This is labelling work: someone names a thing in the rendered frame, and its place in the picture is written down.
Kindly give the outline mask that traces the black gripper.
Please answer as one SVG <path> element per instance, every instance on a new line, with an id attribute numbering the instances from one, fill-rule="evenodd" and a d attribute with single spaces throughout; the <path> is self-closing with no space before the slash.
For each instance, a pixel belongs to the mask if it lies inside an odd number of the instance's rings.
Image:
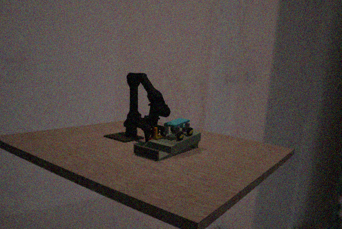
<path id="1" fill-rule="evenodd" d="M 148 142 L 150 136 L 153 139 L 154 127 L 158 128 L 158 134 L 160 133 L 159 130 L 164 128 L 164 126 L 158 125 L 158 119 L 160 119 L 158 115 L 149 114 L 149 116 L 147 117 L 148 117 L 147 123 L 137 124 L 137 128 L 140 128 L 144 132 L 145 142 Z"/>

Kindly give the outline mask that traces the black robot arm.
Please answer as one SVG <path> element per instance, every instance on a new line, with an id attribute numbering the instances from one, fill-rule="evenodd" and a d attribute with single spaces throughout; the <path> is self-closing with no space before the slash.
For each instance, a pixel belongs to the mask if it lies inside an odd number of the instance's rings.
<path id="1" fill-rule="evenodd" d="M 165 103 L 162 94 L 156 90 L 146 73 L 128 73 L 127 83 L 130 87 L 130 111 L 127 115 L 126 121 L 123 123 L 126 127 L 124 137 L 137 137 L 137 124 L 147 123 L 147 116 L 141 118 L 141 113 L 138 112 L 138 86 L 141 83 L 147 92 L 147 98 L 151 102 L 149 114 L 158 115 L 161 117 L 168 117 L 170 109 Z"/>

